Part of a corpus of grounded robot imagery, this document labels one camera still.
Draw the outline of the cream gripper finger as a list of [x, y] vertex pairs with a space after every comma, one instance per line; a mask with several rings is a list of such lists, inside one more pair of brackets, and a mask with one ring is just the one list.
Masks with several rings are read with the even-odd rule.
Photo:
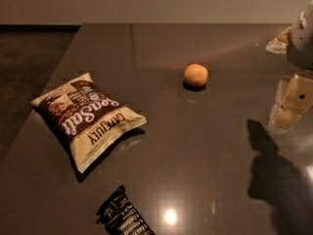
[[313, 70], [301, 70], [278, 83], [267, 127], [276, 134], [292, 130], [313, 107]]
[[289, 34], [291, 27], [284, 29], [278, 36], [268, 42], [265, 50], [273, 54], [286, 54], [289, 45]]

